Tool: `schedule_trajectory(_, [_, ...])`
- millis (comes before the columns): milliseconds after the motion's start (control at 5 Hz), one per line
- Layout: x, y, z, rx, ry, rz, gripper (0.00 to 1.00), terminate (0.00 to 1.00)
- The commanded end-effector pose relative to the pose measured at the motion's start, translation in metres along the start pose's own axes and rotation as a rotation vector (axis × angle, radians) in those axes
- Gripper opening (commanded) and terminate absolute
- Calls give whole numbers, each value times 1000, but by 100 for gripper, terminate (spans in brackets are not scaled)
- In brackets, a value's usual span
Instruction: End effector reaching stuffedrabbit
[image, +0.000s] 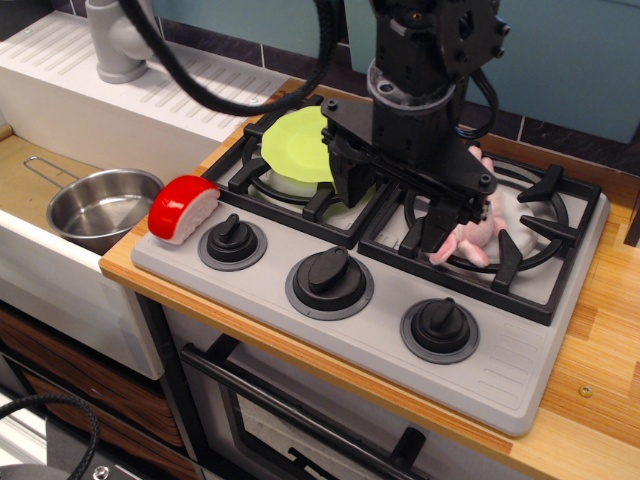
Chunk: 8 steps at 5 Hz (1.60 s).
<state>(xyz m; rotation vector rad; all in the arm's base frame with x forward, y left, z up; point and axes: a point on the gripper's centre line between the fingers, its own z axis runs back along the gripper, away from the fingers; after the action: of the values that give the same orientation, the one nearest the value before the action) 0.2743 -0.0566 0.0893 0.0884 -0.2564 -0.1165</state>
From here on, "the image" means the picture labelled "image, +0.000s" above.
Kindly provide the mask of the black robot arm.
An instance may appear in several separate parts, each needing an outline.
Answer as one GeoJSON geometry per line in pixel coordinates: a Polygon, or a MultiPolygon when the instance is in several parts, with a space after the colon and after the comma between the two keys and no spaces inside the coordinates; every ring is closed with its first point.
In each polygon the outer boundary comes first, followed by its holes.
{"type": "Polygon", "coordinates": [[[340,201],[360,201],[377,177],[431,201],[421,231],[437,251],[460,224],[484,220],[494,175],[466,143],[486,135],[459,127],[468,84],[492,110],[497,94],[482,67],[504,54],[509,24],[496,1],[374,1],[375,58],[367,73],[369,104],[328,101],[323,141],[340,201]]]}

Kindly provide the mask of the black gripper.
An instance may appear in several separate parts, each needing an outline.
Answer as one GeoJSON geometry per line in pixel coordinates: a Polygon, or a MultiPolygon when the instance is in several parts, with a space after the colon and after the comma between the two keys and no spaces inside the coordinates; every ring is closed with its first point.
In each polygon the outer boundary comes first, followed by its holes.
{"type": "Polygon", "coordinates": [[[336,193],[354,207],[376,177],[435,203],[423,219],[421,247],[435,253],[461,223],[486,218],[497,180],[438,114],[411,116],[379,102],[329,99],[323,142],[336,193]]]}

